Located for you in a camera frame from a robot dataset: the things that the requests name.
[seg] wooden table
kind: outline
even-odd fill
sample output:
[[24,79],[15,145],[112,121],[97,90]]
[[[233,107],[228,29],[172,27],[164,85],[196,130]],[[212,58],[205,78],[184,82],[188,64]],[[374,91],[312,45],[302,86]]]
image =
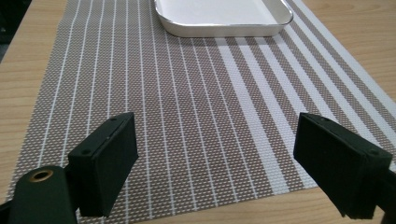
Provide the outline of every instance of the wooden table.
[[[396,101],[396,1],[304,0]],[[0,64],[0,201],[7,195],[26,127],[64,13],[65,0],[33,0]],[[379,223],[378,208],[374,220]],[[361,223],[341,218],[318,188],[148,223]]]

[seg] black plastic block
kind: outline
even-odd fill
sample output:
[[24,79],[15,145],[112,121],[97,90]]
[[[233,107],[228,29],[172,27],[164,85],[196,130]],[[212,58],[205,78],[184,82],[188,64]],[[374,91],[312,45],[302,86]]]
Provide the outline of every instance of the black plastic block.
[[294,158],[342,216],[373,217],[377,183],[389,171],[390,153],[332,120],[302,113]]

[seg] white dish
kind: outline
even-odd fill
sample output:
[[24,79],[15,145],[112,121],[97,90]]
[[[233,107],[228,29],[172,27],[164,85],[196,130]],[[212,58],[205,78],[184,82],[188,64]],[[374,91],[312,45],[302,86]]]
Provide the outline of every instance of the white dish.
[[181,37],[270,36],[293,19],[283,0],[154,0],[163,27]]

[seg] woven placemat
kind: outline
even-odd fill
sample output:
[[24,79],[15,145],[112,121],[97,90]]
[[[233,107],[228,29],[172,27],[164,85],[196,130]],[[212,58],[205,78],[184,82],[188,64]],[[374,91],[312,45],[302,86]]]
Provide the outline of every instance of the woven placemat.
[[109,218],[166,217],[314,187],[292,158],[300,112],[396,155],[396,104],[300,1],[266,38],[178,38],[150,0],[68,0],[15,181],[66,166],[107,118],[134,111],[140,159]]

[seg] brass insert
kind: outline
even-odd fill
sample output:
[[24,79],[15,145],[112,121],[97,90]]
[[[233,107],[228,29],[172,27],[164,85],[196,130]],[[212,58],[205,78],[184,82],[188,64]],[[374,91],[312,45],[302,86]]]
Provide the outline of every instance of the brass insert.
[[53,175],[51,170],[40,170],[30,176],[29,181],[33,183],[44,181]]

